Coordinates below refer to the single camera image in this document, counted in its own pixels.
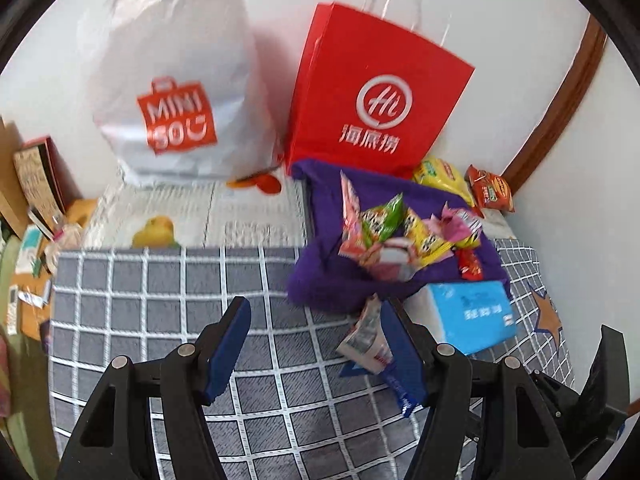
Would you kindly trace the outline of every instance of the silver bolt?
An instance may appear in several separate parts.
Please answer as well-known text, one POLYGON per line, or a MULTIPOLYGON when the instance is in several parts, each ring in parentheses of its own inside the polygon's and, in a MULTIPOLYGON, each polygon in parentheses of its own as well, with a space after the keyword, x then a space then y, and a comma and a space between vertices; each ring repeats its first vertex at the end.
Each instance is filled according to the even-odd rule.
POLYGON ((119 370, 120 368, 126 366, 126 364, 127 364, 127 357, 124 355, 119 355, 117 357, 114 357, 113 360, 111 361, 111 366, 116 368, 116 370, 119 370))
POLYGON ((456 349, 449 343, 440 343, 436 347, 436 350, 438 351, 438 354, 444 355, 444 357, 449 357, 456 353, 456 349))
POLYGON ((192 345, 191 343, 186 343, 184 345, 180 345, 180 348, 178 348, 178 355, 181 355, 182 357, 188 357, 190 355, 193 355, 195 351, 196 347, 194 345, 192 345))
POLYGON ((511 368, 512 370, 520 368, 520 360, 517 357, 513 357, 511 355, 504 358, 504 364, 507 365, 507 368, 511 368))

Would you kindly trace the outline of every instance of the white plastic bag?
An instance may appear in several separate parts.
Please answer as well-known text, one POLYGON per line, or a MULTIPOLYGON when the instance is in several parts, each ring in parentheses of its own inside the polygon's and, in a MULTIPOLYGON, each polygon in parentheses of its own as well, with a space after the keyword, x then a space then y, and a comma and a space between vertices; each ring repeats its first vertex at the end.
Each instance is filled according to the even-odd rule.
POLYGON ((94 122, 128 183, 278 164, 243 0, 110 0, 78 32, 94 122))

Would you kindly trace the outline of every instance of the plaid tablecloth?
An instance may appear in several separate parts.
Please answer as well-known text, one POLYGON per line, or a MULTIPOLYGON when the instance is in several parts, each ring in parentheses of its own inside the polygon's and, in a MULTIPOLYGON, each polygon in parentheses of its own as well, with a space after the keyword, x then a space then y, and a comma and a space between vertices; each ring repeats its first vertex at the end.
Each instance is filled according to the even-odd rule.
MULTIPOLYGON (((496 240, 511 277, 516 337, 476 358, 512 354, 573 384, 564 338, 534 332, 529 285, 543 290, 536 251, 496 240)), ((252 304, 252 326, 225 393, 205 409, 230 480, 398 480, 414 454, 427 410, 402 418, 376 377, 341 378, 335 347, 353 324, 287 302, 298 248, 83 251, 61 257, 52 320, 51 411, 62 453, 100 374, 116 355, 163 357, 220 319, 236 295, 252 304)), ((159 399, 151 402, 162 480, 174 473, 159 399)), ((480 413, 481 400, 471 409, 480 413)), ((476 444, 458 471, 470 478, 476 444)))

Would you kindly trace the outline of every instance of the yellow snack bag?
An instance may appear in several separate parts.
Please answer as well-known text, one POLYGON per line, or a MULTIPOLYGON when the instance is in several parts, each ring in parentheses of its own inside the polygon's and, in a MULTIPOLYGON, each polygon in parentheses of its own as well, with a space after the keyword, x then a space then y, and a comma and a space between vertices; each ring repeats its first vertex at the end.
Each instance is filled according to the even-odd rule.
POLYGON ((439 261, 452 247, 451 243, 430 229, 411 208, 407 208, 404 218, 404 236, 414 245, 416 270, 439 261))
POLYGON ((414 171, 414 182, 455 193, 471 207, 476 205, 461 173, 441 158, 428 155, 414 171))

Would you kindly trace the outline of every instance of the blue tissue pack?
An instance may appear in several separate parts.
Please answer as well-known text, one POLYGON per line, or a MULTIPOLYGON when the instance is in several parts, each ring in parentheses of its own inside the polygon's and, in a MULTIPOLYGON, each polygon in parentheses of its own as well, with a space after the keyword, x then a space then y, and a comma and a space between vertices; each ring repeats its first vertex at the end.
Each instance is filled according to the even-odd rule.
POLYGON ((501 282, 430 283, 408 298, 404 309, 438 343, 452 344, 465 355, 516 335, 501 282))

